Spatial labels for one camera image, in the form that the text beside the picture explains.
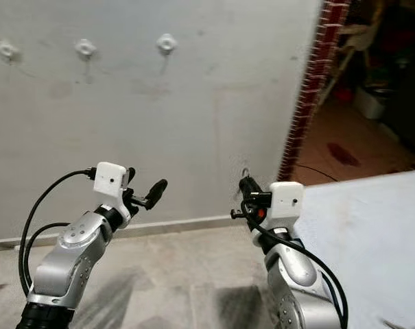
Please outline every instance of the concrete floor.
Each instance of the concrete floor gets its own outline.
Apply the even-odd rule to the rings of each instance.
[[[50,249],[32,250],[31,269]],[[25,305],[17,258],[0,252],[0,329],[14,328]],[[246,226],[114,240],[70,328],[273,328],[265,281]]]

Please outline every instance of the black wire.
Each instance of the black wire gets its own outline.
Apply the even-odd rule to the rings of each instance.
[[[340,310],[340,305],[338,304],[338,298],[337,298],[337,294],[335,293],[335,289],[333,288],[332,282],[329,280],[326,274],[324,274],[323,272],[321,272],[321,274],[322,274],[323,280],[326,282],[326,285],[329,288],[329,292],[331,293],[331,297],[333,300],[333,305],[335,307],[335,310],[337,311],[338,318],[340,319],[340,323],[342,323],[343,315]]]
[[[260,231],[260,233],[269,236],[271,239],[275,240],[278,243],[281,243],[283,245],[286,245],[287,247],[290,247],[291,249],[294,249],[302,254],[304,254],[306,257],[308,257],[309,259],[313,260],[315,263],[317,263],[317,265],[319,265],[323,271],[325,271],[328,276],[331,278],[331,280],[333,281],[334,285],[337,287],[338,293],[340,294],[340,299],[342,300],[342,308],[343,308],[343,315],[342,315],[342,320],[340,322],[341,328],[342,329],[347,329],[347,323],[348,323],[348,304],[347,304],[347,299],[346,299],[346,295],[344,294],[344,290],[342,285],[340,284],[340,281],[338,281],[337,277],[335,276],[335,274],[331,271],[331,269],[329,269],[329,267],[322,261],[320,260],[316,255],[314,255],[313,253],[309,252],[308,250],[306,250],[305,248],[296,245],[295,243],[292,243],[290,241],[284,240],[279,238],[277,235],[271,233],[270,231],[266,230],[265,228],[261,227],[252,217],[250,214],[248,214],[248,211],[246,209],[246,203],[248,202],[252,202],[253,200],[251,199],[244,199],[241,202],[241,210],[242,213],[246,216],[246,219],[250,222],[251,226],[254,227],[256,230]]]
[[[322,175],[325,175],[326,177],[331,178],[334,182],[338,182],[338,180],[335,179],[334,177],[332,177],[331,175],[328,175],[327,173],[324,173],[323,171],[320,171],[318,169],[308,167],[308,166],[304,166],[303,164],[296,164],[296,167],[302,167],[302,168],[306,168],[306,169],[309,169],[309,170],[317,171],[318,173],[321,173]]]
[[[40,235],[45,230],[48,230],[50,228],[56,228],[59,226],[67,226],[69,224],[70,223],[52,223],[52,224],[43,226],[38,231],[36,231],[34,235],[32,235],[32,237],[30,238],[30,240],[27,242],[27,245],[24,251],[23,265],[24,265],[24,273],[26,276],[27,283],[29,284],[29,287],[31,287],[32,285],[32,279],[30,278],[30,272],[29,272],[29,255],[30,255],[30,249],[32,248],[32,245],[34,244],[35,239],[38,237],[38,235]]]
[[[27,237],[27,232],[29,231],[29,226],[32,221],[32,218],[36,212],[36,209],[38,208],[39,204],[44,200],[44,198],[50,193],[51,190],[53,190],[59,183],[66,180],[67,178],[70,178],[71,176],[75,175],[86,175],[88,173],[87,170],[79,170],[79,171],[72,171],[71,173],[68,173],[64,176],[62,176],[59,180],[54,182],[52,185],[49,186],[47,190],[44,191],[44,193],[36,200],[34,206],[30,210],[29,217],[27,218],[27,221],[24,224],[23,228],[23,234],[21,235],[20,240],[20,251],[18,256],[18,272],[20,276],[20,283],[21,287],[23,288],[24,294],[27,296],[29,293],[30,285],[28,284],[27,279],[30,279],[30,276],[27,278],[26,273],[24,272],[24,250],[25,250],[25,242]]]

